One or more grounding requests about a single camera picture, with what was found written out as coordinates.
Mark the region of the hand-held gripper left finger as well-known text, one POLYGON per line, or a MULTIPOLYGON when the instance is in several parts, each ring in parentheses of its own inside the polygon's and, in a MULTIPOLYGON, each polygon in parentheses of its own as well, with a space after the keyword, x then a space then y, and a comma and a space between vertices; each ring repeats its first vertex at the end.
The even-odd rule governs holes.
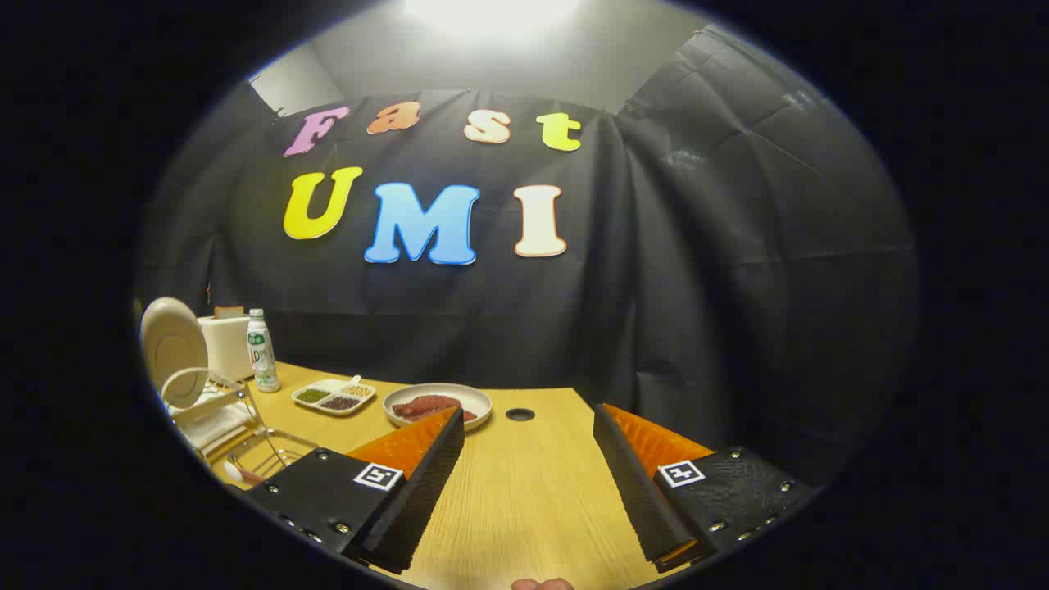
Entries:
POLYGON ((244 490, 252 507, 327 552, 409 569, 461 459, 465 412, 432 412, 352 452, 318 447, 244 490))

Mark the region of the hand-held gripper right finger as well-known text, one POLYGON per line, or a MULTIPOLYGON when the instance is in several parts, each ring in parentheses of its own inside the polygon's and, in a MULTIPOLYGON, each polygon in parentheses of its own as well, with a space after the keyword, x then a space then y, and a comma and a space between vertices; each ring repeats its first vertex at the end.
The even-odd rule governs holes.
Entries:
POLYGON ((817 493, 748 448, 712 451, 607 403, 593 407, 593 440, 645 560, 661 574, 752 544, 817 493))

